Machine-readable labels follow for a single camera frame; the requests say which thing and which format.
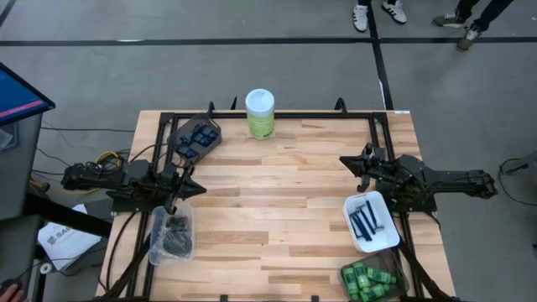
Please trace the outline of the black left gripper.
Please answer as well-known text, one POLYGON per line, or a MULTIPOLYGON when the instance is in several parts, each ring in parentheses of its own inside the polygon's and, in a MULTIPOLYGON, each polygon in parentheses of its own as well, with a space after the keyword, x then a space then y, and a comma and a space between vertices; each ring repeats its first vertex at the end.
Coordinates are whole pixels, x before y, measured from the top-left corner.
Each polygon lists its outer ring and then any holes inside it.
POLYGON ((154 166, 150 166, 145 177, 146 194, 149 200, 165 200, 164 209, 170 215, 175 214, 175 201, 177 199, 186 200, 196 195, 202 195, 207 189, 196 183, 191 176, 194 174, 195 166, 188 164, 180 166, 169 163, 161 172, 157 172, 154 166))

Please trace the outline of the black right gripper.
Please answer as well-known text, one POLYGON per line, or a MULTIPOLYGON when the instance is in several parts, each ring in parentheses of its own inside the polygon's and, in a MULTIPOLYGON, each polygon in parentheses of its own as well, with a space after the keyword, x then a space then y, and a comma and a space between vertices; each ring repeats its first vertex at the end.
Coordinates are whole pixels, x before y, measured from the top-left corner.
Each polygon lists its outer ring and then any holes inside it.
POLYGON ((352 174, 361 179, 357 186, 358 193, 364 193, 370 185, 370 176, 376 180, 375 188, 385 190, 390 186, 401 186, 404 183, 404 176, 400 165, 400 160, 386 160, 373 157, 371 174, 367 174, 366 161, 370 159, 373 152, 373 144, 367 143, 359 155, 340 156, 339 160, 352 172, 352 174))

